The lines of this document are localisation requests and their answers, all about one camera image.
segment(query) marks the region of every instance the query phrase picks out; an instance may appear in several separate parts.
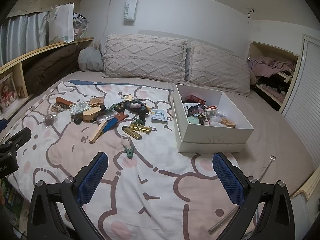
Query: textured beige pillow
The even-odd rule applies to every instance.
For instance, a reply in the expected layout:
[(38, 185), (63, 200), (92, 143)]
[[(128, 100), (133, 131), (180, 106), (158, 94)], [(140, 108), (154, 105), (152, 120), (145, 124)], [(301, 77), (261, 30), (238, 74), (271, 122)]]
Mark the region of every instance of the textured beige pillow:
[(236, 55), (197, 41), (191, 43), (189, 82), (250, 94), (248, 64)]
[(187, 40), (141, 34), (109, 35), (104, 47), (108, 77), (184, 82)]

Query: wooden bed frame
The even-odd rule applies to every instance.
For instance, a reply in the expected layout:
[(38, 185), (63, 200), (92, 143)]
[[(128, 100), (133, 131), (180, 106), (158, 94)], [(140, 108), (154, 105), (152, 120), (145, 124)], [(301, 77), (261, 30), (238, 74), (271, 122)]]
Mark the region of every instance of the wooden bed frame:
[(9, 111), (5, 112), (2, 114), (2, 118), (5, 119), (9, 119), (20, 107), (22, 107), (31, 97), (32, 95), (28, 94), (27, 88), (26, 88), (26, 84), (24, 81), (24, 75), (23, 75), (23, 67), (24, 65), (29, 62), (33, 57), (35, 57), (36, 55), (39, 55), (41, 53), (44, 53), (46, 51), (49, 50), (54, 50), (57, 49), (59, 47), (63, 47), (66, 45), (70, 45), (70, 44), (79, 44), (81, 43), (81, 45), (85, 48), (87, 46), (90, 45), (90, 43), (93, 41), (93, 37), (90, 38), (81, 38), (78, 40), (75, 40), (73, 42), (70, 43), (65, 43), (65, 42), (59, 42), (59, 43), (55, 43), (49, 46), (45, 46), (43, 48), (39, 48), (39, 49), (35, 49), (33, 51), (30, 51), (26, 54), (23, 54), (13, 60), (11, 60), (10, 62), (4, 64), (3, 66), (0, 67), (0, 74), (8, 71), (8, 72), (12, 72), (12, 76), (13, 76), (13, 81), (15, 83), (16, 87), (21, 87), (22, 89), (22, 95), (19, 99), (18, 99), (18, 104), (16, 104), (14, 107), (10, 108)]

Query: metal screw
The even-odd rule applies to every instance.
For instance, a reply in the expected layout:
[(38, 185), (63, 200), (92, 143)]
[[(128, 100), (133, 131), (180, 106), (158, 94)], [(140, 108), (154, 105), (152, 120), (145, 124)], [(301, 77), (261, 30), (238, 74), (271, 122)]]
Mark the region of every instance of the metal screw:
[(73, 177), (66, 177), (64, 181), (66, 183), (71, 183), (71, 182), (73, 182)]
[(36, 186), (37, 187), (41, 187), (43, 185), (43, 180), (39, 180), (37, 183), (36, 183)]
[(285, 183), (284, 183), (282, 180), (279, 180), (279, 181), (278, 181), (278, 185), (279, 185), (280, 187), (284, 187), (284, 186), (285, 186)]
[(254, 177), (254, 176), (248, 177), (248, 180), (249, 180), (251, 183), (256, 183), (256, 182), (257, 182), (257, 179), (256, 179), (256, 177)]

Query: white box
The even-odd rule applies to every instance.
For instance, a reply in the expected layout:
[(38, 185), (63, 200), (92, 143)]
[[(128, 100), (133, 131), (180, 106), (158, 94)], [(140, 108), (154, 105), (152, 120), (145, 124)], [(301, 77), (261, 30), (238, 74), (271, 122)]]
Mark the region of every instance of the white box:
[[(230, 121), (234, 122), (236, 127), (216, 127), (189, 123), (182, 105), (181, 96), (185, 98), (191, 94), (205, 100), (207, 106), (218, 106), (219, 111), (223, 112)], [(241, 111), (227, 95), (221, 91), (176, 84), (173, 102), (177, 123), (177, 144), (178, 148), (180, 147), (181, 150), (184, 150), (183, 152), (186, 152), (185, 150), (188, 150), (188, 148), (190, 148), (188, 152), (198, 153), (219, 151), (239, 152), (254, 130)]]

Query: red box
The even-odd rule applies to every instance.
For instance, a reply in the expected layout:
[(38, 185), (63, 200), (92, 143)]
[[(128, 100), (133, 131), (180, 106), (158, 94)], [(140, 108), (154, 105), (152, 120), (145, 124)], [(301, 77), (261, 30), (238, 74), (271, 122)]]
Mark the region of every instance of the red box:
[(199, 104), (202, 104), (202, 105), (205, 105), (205, 101), (194, 96), (194, 95), (188, 95), (186, 96), (186, 98), (184, 99), (185, 101), (187, 100), (191, 100), (191, 101), (194, 101), (195, 103), (199, 103)]

